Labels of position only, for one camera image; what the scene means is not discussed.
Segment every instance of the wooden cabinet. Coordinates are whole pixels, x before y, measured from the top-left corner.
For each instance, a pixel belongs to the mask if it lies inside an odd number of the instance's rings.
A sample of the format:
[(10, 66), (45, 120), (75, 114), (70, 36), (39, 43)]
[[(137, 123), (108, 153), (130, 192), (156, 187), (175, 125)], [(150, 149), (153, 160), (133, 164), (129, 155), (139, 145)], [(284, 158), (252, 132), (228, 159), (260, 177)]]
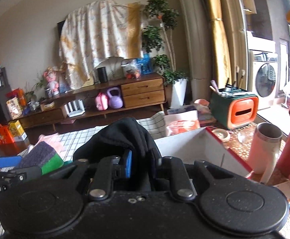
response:
[(166, 101), (163, 78), (121, 85), (126, 108), (162, 104)]
[[(76, 99), (76, 96), (78, 94), (92, 90), (105, 91), (107, 88), (110, 87), (121, 88), (124, 107), (119, 109), (111, 109), (109, 107), (107, 110), (104, 111), (97, 111), (96, 109), (94, 110), (86, 109), (84, 114), (72, 118), (69, 118), (66, 115), (63, 105), (71, 100)], [(142, 75), (139, 80), (136, 79), (111, 80), (107, 83), (86, 86), (68, 93), (58, 94), (53, 99), (49, 99), (49, 101), (55, 102), (55, 108), (44, 112), (30, 113), (29, 115), (19, 118), (23, 128), (30, 128), (39, 125), (55, 124), (63, 120), (77, 120), (97, 115), (106, 116), (106, 114), (112, 112), (120, 112), (124, 110), (146, 107), (156, 104), (160, 104), (161, 109), (163, 111), (164, 110), (163, 103), (166, 102), (164, 91), (164, 79), (157, 73), (152, 73)]]
[(163, 103), (165, 101), (165, 93), (163, 90), (155, 92), (146, 92), (123, 97), (125, 107), (141, 106), (153, 103)]
[(121, 85), (123, 96), (134, 95), (145, 92), (164, 90), (163, 79), (154, 79), (148, 81), (135, 82)]
[(20, 123), (23, 128), (40, 126), (51, 123), (61, 122), (66, 118), (66, 113), (62, 108), (55, 108), (39, 113), (30, 113), (23, 118), (20, 118)]

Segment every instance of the checkered blanket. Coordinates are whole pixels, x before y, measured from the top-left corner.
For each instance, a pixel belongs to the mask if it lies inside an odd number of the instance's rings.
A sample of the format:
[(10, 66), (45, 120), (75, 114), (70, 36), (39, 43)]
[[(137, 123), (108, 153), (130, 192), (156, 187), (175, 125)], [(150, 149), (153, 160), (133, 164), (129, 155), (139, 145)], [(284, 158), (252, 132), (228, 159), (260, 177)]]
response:
[[(137, 122), (142, 125), (151, 134), (153, 139), (162, 138), (165, 136), (165, 122), (164, 112), (158, 112), (154, 116), (148, 119), (140, 119)], [(59, 140), (63, 144), (63, 150), (60, 153), (60, 157), (64, 161), (69, 161), (76, 149), (86, 143), (94, 134), (99, 132), (106, 126), (97, 126), (80, 131), (74, 131), (59, 135)], [(24, 156), (28, 153), (28, 150), (22, 151), (19, 155)], [(2, 168), (0, 171), (7, 172), (13, 169), (13, 167)], [(4, 233), (4, 230), (0, 224), (0, 235)]]

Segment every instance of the green sponge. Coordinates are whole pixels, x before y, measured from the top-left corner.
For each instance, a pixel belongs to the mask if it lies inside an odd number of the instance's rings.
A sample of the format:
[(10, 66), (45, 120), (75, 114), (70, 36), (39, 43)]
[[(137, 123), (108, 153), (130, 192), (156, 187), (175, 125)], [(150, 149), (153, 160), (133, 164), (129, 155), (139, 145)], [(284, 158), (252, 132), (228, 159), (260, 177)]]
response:
[(24, 156), (15, 168), (39, 166), (42, 174), (46, 174), (60, 168), (63, 163), (54, 148), (42, 141)]

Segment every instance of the green storage box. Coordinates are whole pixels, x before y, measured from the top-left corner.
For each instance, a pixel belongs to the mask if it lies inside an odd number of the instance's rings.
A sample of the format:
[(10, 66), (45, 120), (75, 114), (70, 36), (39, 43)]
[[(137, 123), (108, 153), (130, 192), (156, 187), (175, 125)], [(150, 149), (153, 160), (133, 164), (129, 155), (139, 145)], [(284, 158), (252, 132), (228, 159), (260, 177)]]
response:
[[(246, 92), (246, 90), (233, 90), (229, 93), (237, 92)], [(225, 98), (214, 92), (211, 96), (209, 108), (213, 117), (225, 128), (235, 129), (255, 120), (258, 110), (258, 97), (256, 94), (247, 94)]]

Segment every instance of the metal rivet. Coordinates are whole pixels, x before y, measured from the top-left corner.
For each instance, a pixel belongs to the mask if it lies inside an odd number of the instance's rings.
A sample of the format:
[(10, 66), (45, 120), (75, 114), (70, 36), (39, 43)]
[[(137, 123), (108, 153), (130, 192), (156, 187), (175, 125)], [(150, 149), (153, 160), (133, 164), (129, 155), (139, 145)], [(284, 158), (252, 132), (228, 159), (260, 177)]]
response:
[(136, 199), (128, 199), (128, 202), (134, 204), (137, 202), (137, 200)]
[(193, 195), (193, 192), (190, 189), (180, 189), (177, 191), (177, 194), (183, 198), (189, 198)]
[(94, 189), (90, 191), (90, 195), (95, 198), (103, 198), (105, 196), (105, 191), (101, 189)]
[(145, 197), (142, 197), (142, 196), (139, 196), (139, 197), (137, 197), (137, 200), (138, 200), (138, 201), (145, 201), (146, 198), (145, 198)]

